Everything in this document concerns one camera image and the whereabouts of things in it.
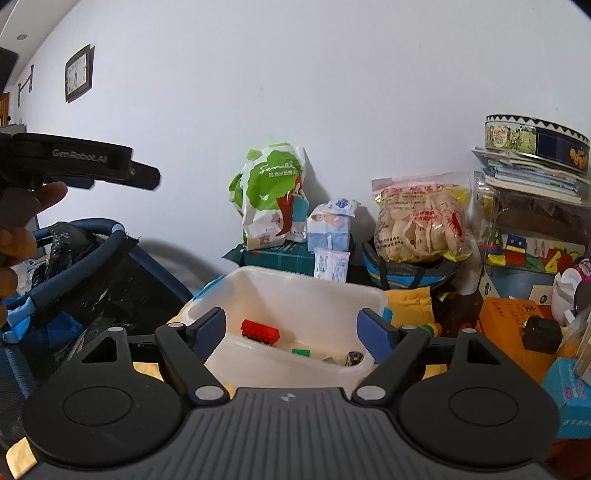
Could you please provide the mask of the person's left hand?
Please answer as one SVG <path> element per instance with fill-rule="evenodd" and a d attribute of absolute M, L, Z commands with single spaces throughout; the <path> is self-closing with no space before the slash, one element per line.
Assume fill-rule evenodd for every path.
<path fill-rule="evenodd" d="M 67 195 L 68 187 L 63 182 L 44 185 L 35 191 L 36 214 L 56 205 Z M 25 227 L 1 227 L 1 300 L 16 293 L 18 276 L 12 266 L 31 258 L 36 250 L 36 240 Z"/>

